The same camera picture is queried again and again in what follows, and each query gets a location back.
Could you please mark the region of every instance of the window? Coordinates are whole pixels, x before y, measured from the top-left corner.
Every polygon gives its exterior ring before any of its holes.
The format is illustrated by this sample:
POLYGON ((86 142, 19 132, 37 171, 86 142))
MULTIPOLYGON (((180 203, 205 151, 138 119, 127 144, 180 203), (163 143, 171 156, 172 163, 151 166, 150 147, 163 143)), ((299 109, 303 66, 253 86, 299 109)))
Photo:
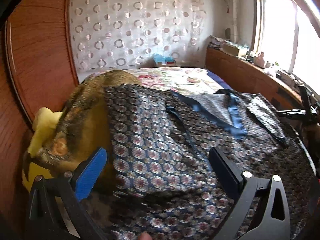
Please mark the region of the window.
POLYGON ((320 94, 320 38, 292 0, 259 0, 258 51, 320 94))

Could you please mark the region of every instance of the blue clamp pad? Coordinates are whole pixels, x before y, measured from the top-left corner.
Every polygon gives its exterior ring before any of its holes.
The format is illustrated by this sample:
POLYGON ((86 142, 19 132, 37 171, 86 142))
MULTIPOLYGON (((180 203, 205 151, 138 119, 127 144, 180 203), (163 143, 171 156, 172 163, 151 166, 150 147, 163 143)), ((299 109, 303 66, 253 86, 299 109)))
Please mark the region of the blue clamp pad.
POLYGON ((106 150, 98 148, 86 161, 81 162, 75 169, 71 186, 73 186, 78 201, 88 197, 93 185, 107 163, 107 158, 106 150))

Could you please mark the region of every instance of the wooden shelf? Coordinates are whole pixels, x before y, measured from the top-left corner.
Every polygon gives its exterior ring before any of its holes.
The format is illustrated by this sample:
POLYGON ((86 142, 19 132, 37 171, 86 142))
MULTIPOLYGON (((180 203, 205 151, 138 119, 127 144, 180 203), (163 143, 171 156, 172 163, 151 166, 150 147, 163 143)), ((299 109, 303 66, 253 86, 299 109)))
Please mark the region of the wooden shelf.
POLYGON ((278 78, 263 69, 220 50, 207 49, 206 67, 220 76, 234 90, 243 93, 261 93, 277 109, 301 108, 300 95, 278 78))

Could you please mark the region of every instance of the cardboard box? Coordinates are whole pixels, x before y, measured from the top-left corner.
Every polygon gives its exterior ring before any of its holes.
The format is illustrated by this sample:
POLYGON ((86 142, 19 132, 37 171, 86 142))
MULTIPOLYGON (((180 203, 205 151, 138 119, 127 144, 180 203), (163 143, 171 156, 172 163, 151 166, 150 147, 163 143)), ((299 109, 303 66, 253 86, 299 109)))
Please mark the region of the cardboard box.
POLYGON ((166 62, 165 65, 162 65, 162 62, 155 62, 155 67, 175 67, 176 63, 175 62, 166 62))
POLYGON ((235 56, 235 57, 243 57, 248 51, 248 49, 244 47, 236 46, 226 42, 221 43, 220 46, 221 46, 220 48, 221 51, 223 51, 224 53, 230 56, 235 56))

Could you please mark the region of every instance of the fingertip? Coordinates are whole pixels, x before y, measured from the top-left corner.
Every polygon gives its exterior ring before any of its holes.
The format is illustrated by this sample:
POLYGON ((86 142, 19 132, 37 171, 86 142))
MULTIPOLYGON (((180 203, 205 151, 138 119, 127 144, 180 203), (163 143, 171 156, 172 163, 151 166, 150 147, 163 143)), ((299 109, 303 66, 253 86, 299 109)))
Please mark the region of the fingertip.
POLYGON ((152 240, 151 236, 146 233, 146 232, 143 232, 139 237, 138 237, 138 240, 152 240))

